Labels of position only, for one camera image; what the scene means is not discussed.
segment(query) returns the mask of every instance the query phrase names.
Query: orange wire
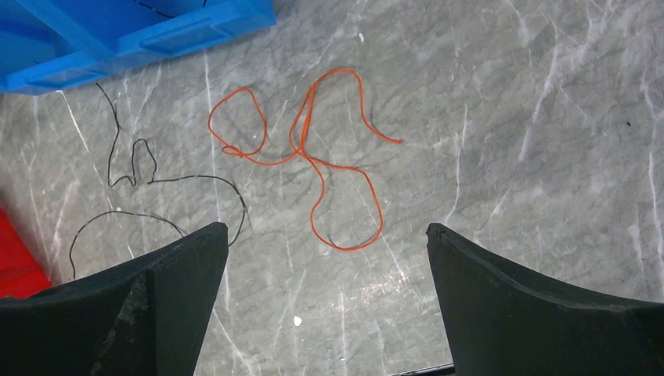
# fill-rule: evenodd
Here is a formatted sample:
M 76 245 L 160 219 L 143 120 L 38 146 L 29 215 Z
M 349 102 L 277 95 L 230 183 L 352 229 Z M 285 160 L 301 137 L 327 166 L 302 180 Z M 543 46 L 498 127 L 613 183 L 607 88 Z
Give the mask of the orange wire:
M 273 167 L 273 166 L 278 166 L 278 165 L 283 165 L 284 163 L 290 161 L 295 157 L 296 155 L 299 155 L 303 157 L 316 171 L 316 174 L 318 174 L 318 177 L 320 178 L 320 195 L 318 196 L 318 200 L 316 203 L 313 205 L 311 212 L 309 213 L 309 221 L 311 223 L 312 227 L 312 232 L 316 237 L 322 241 L 324 244 L 336 249 L 337 251 L 357 251 L 359 249 L 365 248 L 373 244 L 376 240 L 378 240 L 378 237 L 380 237 L 381 232 L 383 231 L 383 211 L 381 210 L 381 204 L 378 201 L 378 196 L 376 195 L 376 190 L 374 189 L 374 185 L 371 182 L 371 179 L 369 179 L 369 176 L 361 169 L 355 168 L 352 166 L 343 166 L 343 165 L 338 165 L 338 164 L 331 164 L 326 161 L 322 161 L 318 158 L 311 157 L 310 155 L 307 154 L 305 150 L 305 144 L 307 140 L 307 136 L 309 135 L 309 128 L 311 127 L 311 121 L 312 121 L 312 114 L 313 114 L 313 104 L 314 104 L 314 99 L 316 97 L 316 90 L 318 89 L 318 86 L 322 80 L 325 78 L 328 78 L 329 76 L 333 74 L 338 74 L 338 73 L 346 73 L 346 74 L 352 74 L 355 79 L 357 80 L 357 84 L 359 87 L 359 112 L 362 117 L 362 121 L 364 121 L 364 125 L 376 136 L 380 137 L 384 141 L 387 141 L 389 143 L 397 143 L 400 144 L 401 141 L 398 139 L 391 139 L 382 133 L 380 133 L 378 130 L 376 130 L 371 124 L 369 124 L 369 121 L 366 119 L 366 116 L 364 114 L 364 96 L 363 96 L 363 88 L 362 88 L 362 79 L 359 77 L 357 72 L 355 72 L 352 69 L 348 68 L 338 68 L 338 69 L 333 69 L 330 70 L 329 72 L 325 73 L 323 76 L 321 76 L 319 79 L 317 79 L 311 86 L 309 86 L 309 90 L 307 90 L 305 94 L 305 98 L 302 100 L 302 105 L 300 106 L 300 110 L 298 111 L 298 114 L 295 115 L 295 119 L 293 120 L 293 124 L 290 126 L 290 130 L 288 132 L 288 143 L 290 144 L 290 148 L 293 149 L 293 153 L 291 153 L 288 157 L 285 157 L 281 161 L 276 161 L 276 162 L 263 162 L 263 161 L 258 161 L 253 156 L 261 151 L 263 146 L 265 145 L 265 141 L 268 138 L 268 123 L 265 120 L 265 115 L 263 115 L 263 112 L 261 111 L 261 107 L 258 105 L 258 101 L 256 100 L 256 97 L 254 96 L 254 93 L 249 89 L 248 87 L 241 87 L 238 89 L 235 89 L 233 92 L 231 92 L 229 95 L 223 97 L 221 100 L 215 104 L 214 107 L 212 107 L 212 110 L 210 111 L 210 116 L 207 117 L 207 129 L 210 130 L 212 135 L 218 139 L 224 146 L 222 147 L 222 152 L 226 155 L 230 155 L 233 157 L 240 157 L 240 158 L 246 158 L 249 161 L 254 162 L 257 165 L 260 166 L 266 166 L 266 167 Z M 239 147 L 234 146 L 230 143 L 227 143 L 220 135 L 215 132 L 215 130 L 212 128 L 212 116 L 215 114 L 215 111 L 223 104 L 225 103 L 228 99 L 232 98 L 236 94 L 240 92 L 248 92 L 249 95 L 251 96 L 251 100 L 254 102 L 254 106 L 256 107 L 256 111 L 258 114 L 261 116 L 261 121 L 263 122 L 263 138 L 261 140 L 261 144 L 258 145 L 258 148 L 256 150 L 250 152 L 250 153 L 244 153 Z M 300 145 L 295 144 L 295 140 L 293 139 L 293 133 L 295 130 L 295 127 L 298 124 L 298 120 L 302 116 L 302 111 L 304 111 L 305 107 L 307 106 L 307 103 L 309 106 L 307 107 L 307 112 L 305 115 L 305 122 L 302 125 L 302 131 L 300 134 Z M 328 168 L 333 168 L 335 170 L 345 170 L 345 171 L 353 171 L 361 174 L 364 179 L 366 180 L 366 183 L 369 185 L 369 189 L 371 190 L 371 196 L 373 196 L 373 202 L 376 204 L 376 208 L 378 209 L 378 230 L 376 231 L 376 234 L 373 235 L 373 237 L 368 240 L 366 243 L 356 245 L 355 247 L 349 247 L 349 248 L 343 248 L 339 247 L 328 240 L 323 239 L 323 237 L 320 236 L 320 233 L 316 229 L 316 224 L 314 223 L 314 214 L 316 213 L 316 209 L 320 205 L 320 202 L 323 200 L 323 196 L 325 195 L 325 178 L 323 177 L 323 173 L 320 171 L 320 168 L 318 165 L 322 165 Z

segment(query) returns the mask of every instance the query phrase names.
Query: black wire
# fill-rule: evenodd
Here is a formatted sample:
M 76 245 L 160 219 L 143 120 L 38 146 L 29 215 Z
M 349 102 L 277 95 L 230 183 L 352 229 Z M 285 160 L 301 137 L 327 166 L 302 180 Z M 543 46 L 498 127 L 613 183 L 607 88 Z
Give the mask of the black wire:
M 156 179 L 155 175 L 157 174 L 157 159 L 154 157 L 154 154 L 152 153 L 152 150 L 150 150 L 150 145 L 147 142 L 146 139 L 137 139 L 134 141 L 132 144 L 132 174 L 131 175 L 123 175 L 120 178 L 118 178 L 115 182 L 111 182 L 110 179 L 110 164 L 111 161 L 113 160 L 113 154 L 115 152 L 115 146 L 117 145 L 117 139 L 120 137 L 120 130 L 122 127 L 120 126 L 120 121 L 117 118 L 117 109 L 115 105 L 113 104 L 113 101 L 110 100 L 110 97 L 108 94 L 106 94 L 106 90 L 102 88 L 102 86 L 99 83 L 95 83 L 99 90 L 101 90 L 102 94 L 106 98 L 106 101 L 110 104 L 110 108 L 113 111 L 113 118 L 115 120 L 115 127 L 116 127 L 116 132 L 115 132 L 115 138 L 113 139 L 113 144 L 110 147 L 110 152 L 108 154 L 108 169 L 107 169 L 107 175 L 106 175 L 106 184 L 110 187 L 113 188 L 116 186 L 119 182 L 122 180 L 127 180 L 129 182 L 129 185 L 131 186 L 136 186 L 138 184 L 138 179 L 136 178 L 136 166 L 135 166 L 135 154 L 136 154 L 136 145 L 139 143 L 145 144 L 147 153 L 150 155 L 150 159 L 152 159 L 153 162 L 153 169 L 152 169 L 152 175 L 150 177 L 150 180 L 146 183 L 146 185 L 152 185 L 152 184 L 160 184 L 160 183 L 173 183 L 173 182 L 178 182 L 181 180 L 187 180 L 187 179 L 215 179 L 219 180 L 221 182 L 224 182 L 228 184 L 237 196 L 240 199 L 240 203 L 242 204 L 242 219 L 240 219 L 240 225 L 237 227 L 237 231 L 235 232 L 235 236 L 233 237 L 233 240 L 229 243 L 229 247 L 235 244 L 237 238 L 240 236 L 240 231 L 242 230 L 242 225 L 244 224 L 244 220 L 247 215 L 247 204 L 244 202 L 244 198 L 242 197 L 242 194 L 240 194 L 240 191 L 237 189 L 237 186 L 235 183 L 220 178 L 219 176 L 214 176 L 214 175 L 186 175 L 186 176 L 181 176 L 178 178 L 170 178 L 170 179 Z M 175 231 L 178 232 L 180 237 L 184 237 L 186 235 L 186 231 L 183 230 L 182 228 L 178 227 L 176 224 L 174 224 L 172 221 L 169 221 L 166 218 L 160 217 L 158 215 L 153 215 L 153 214 L 146 214 L 146 213 L 138 213 L 138 212 L 132 212 L 132 211 L 122 211 L 122 210 L 110 210 L 110 211 L 105 211 L 102 214 L 96 215 L 94 218 L 88 220 L 78 231 L 76 232 L 76 235 L 74 236 L 74 239 L 71 241 L 71 246 L 69 247 L 69 262 L 71 264 L 71 269 L 74 272 L 74 280 L 76 280 L 76 266 L 74 265 L 74 260 L 72 258 L 72 253 L 74 251 L 74 244 L 76 243 L 76 240 L 78 239 L 78 236 L 81 234 L 81 232 L 85 229 L 85 227 L 89 226 L 92 222 L 96 221 L 97 219 L 102 218 L 105 215 L 110 215 L 110 214 L 122 214 L 122 215 L 134 215 L 138 217 L 144 217 L 144 218 L 152 218 L 156 219 L 157 221 L 167 223 L 171 227 L 175 229 Z
M 74 272 L 74 279 L 76 280 L 76 266 L 74 265 L 74 260 L 71 258 L 72 251 L 74 250 L 74 244 L 76 244 L 76 240 L 78 239 L 78 236 L 81 235 L 81 232 L 85 229 L 85 227 L 88 227 L 90 223 L 95 222 L 97 219 L 102 218 L 105 215 L 110 215 L 110 214 L 124 214 L 124 215 L 134 215 L 137 217 L 145 217 L 145 218 L 152 218 L 156 219 L 161 222 L 166 222 L 167 224 L 171 225 L 175 231 L 177 231 L 180 234 L 180 237 L 184 237 L 186 235 L 186 231 L 179 228 L 178 225 L 174 224 L 173 222 L 169 221 L 166 218 L 161 218 L 160 216 L 157 215 L 152 215 L 152 214 L 145 214 L 145 213 L 134 213 L 131 211 L 122 211 L 122 210 L 109 210 L 105 211 L 102 214 L 96 215 L 89 221 L 87 221 L 78 231 L 76 232 L 76 235 L 74 235 L 74 239 L 71 241 L 71 246 L 69 247 L 69 263 L 71 264 L 71 270 Z
M 138 4 L 138 5 L 140 5 L 140 6 L 145 6 L 146 8 L 148 8 L 149 10 L 155 12 L 156 14 L 158 14 L 158 15 L 160 15 L 160 16 L 163 16 L 163 17 L 166 17 L 166 18 L 175 18 L 175 17 L 173 17 L 173 16 L 171 16 L 171 15 L 169 15 L 169 14 L 166 14 L 166 13 L 160 12 L 159 10 L 153 8 L 151 5 L 147 5 L 146 3 L 144 3 L 144 2 L 140 2 L 139 0 L 134 0 L 134 2 L 135 2 L 136 4 Z

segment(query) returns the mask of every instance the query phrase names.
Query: blue pallet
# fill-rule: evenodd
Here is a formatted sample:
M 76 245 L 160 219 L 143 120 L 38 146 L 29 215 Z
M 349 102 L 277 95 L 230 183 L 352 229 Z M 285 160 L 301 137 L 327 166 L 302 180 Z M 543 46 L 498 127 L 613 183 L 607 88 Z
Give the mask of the blue pallet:
M 0 92 L 70 88 L 275 23 L 270 0 L 0 0 Z

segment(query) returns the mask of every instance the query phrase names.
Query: red crate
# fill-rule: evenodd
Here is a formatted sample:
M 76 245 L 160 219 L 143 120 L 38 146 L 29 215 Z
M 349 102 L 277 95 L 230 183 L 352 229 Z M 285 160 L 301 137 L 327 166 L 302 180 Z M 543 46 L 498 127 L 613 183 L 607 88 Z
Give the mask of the red crate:
M 0 298 L 27 298 L 49 287 L 49 279 L 0 210 Z

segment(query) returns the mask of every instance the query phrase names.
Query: floor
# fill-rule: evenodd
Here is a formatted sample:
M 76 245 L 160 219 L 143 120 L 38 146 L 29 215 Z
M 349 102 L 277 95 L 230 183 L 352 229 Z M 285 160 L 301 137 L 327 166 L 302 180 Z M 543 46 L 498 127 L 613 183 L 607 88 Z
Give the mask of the floor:
M 198 376 L 396 374 L 452 361 L 424 231 L 444 223 L 476 243 L 560 280 L 664 302 L 664 8 L 655 0 L 275 0 L 278 25 L 206 52 L 100 82 L 121 123 L 111 178 L 131 174 L 145 138 L 157 178 L 234 181 L 248 221 L 230 248 Z M 385 218 L 375 244 L 351 253 L 309 227 L 317 175 L 297 159 L 265 168 L 222 154 L 208 111 L 249 85 L 269 123 L 260 156 L 290 150 L 287 133 L 309 85 L 352 67 L 316 97 L 311 155 L 358 166 Z M 213 118 L 252 150 L 261 137 L 247 96 Z M 0 96 L 0 194 L 57 283 L 91 217 L 119 209 L 159 215 L 186 231 L 237 231 L 226 184 L 106 186 L 115 136 L 94 85 L 40 97 Z M 330 172 L 316 215 L 324 237 L 373 236 L 377 209 L 360 175 Z M 179 237 L 145 217 L 106 215 L 77 239 L 83 277 Z

